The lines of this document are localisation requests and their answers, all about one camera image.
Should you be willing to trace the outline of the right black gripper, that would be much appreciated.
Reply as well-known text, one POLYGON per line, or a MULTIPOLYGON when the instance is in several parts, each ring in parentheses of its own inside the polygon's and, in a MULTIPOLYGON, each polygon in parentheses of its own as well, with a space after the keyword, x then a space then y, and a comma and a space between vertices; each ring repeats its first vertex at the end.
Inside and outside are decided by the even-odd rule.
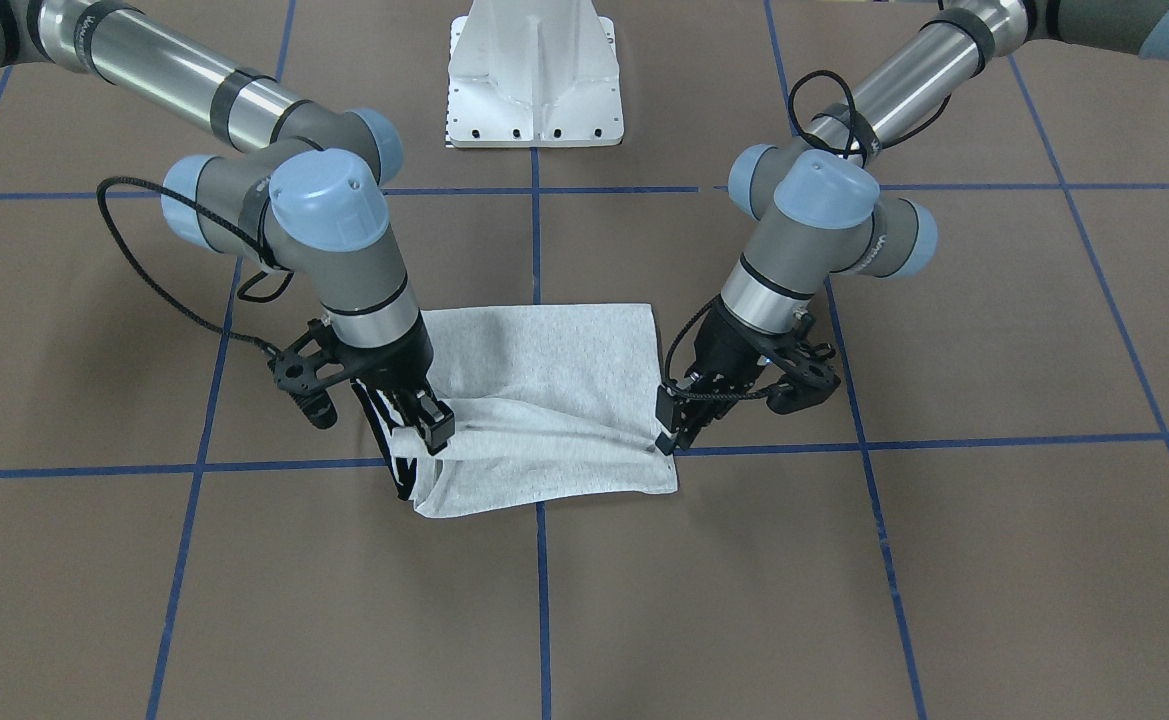
POLYGON ((429 385, 434 351, 424 325, 411 325, 396 341, 378 348, 360 348, 343 341, 340 346, 343 366, 395 402, 430 456, 448 446, 456 420, 451 407, 434 396, 429 385))

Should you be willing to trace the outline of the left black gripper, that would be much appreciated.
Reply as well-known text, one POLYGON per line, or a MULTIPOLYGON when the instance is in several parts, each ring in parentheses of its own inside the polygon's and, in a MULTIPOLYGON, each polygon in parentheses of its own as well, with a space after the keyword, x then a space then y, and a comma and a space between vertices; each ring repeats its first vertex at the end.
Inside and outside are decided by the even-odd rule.
POLYGON ((740 321, 724 300, 708 302, 696 333, 693 364, 685 381, 666 381, 657 392, 656 416, 660 421, 657 450, 671 456, 676 448, 693 446, 699 432, 717 418, 720 401, 762 399, 777 392, 777 383, 754 388, 770 359, 765 351, 777 340, 777 334, 740 321))

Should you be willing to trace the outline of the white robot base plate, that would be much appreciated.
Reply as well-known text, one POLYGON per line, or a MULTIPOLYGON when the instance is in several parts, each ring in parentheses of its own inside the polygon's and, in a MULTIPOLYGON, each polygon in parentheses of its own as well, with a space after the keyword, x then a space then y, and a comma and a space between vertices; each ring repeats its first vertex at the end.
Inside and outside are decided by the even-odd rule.
POLYGON ((625 136, 615 26, 592 1, 473 1, 452 19, 444 141, 581 148, 625 136))

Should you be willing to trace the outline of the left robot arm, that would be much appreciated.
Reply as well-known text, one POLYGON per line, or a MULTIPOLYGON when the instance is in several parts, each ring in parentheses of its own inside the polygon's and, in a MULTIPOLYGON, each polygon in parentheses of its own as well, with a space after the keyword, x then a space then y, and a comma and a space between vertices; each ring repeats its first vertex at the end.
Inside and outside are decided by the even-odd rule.
POLYGON ((692 446, 739 402, 819 406, 841 387, 836 349, 812 342, 814 295, 831 275, 908 277, 939 245, 936 220, 886 195, 869 165, 931 127, 964 81, 1033 40, 1169 61, 1169 1, 941 1, 907 46, 843 99, 795 123, 786 147, 740 155, 727 195, 756 222, 724 288, 692 319, 694 356, 657 393, 657 450, 692 446))

